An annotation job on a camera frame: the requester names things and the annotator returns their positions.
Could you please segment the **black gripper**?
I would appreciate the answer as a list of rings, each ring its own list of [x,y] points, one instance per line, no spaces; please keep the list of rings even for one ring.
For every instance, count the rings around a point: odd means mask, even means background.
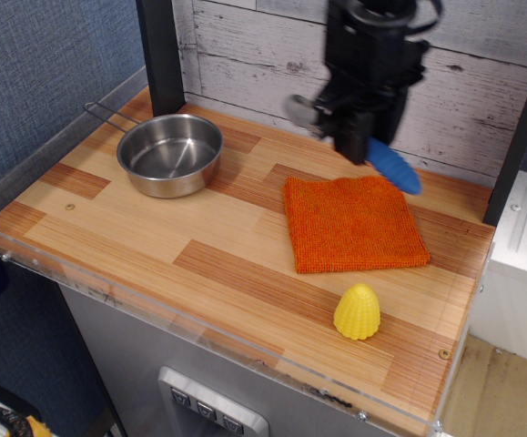
[[[365,163],[371,134],[390,145],[409,87],[422,80],[429,44],[407,39],[422,31],[410,27],[416,13],[415,1],[328,2],[324,64],[330,79],[314,101],[329,112],[366,111],[344,116],[333,138],[335,150],[354,165]]]

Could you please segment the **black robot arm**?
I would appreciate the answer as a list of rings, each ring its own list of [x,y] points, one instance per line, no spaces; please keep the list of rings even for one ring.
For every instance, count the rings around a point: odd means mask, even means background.
[[[361,165],[369,142],[389,145],[400,124],[409,89],[420,82],[430,45],[412,36],[432,29],[411,26],[414,1],[330,1],[324,64],[329,82],[315,98],[321,137]]]

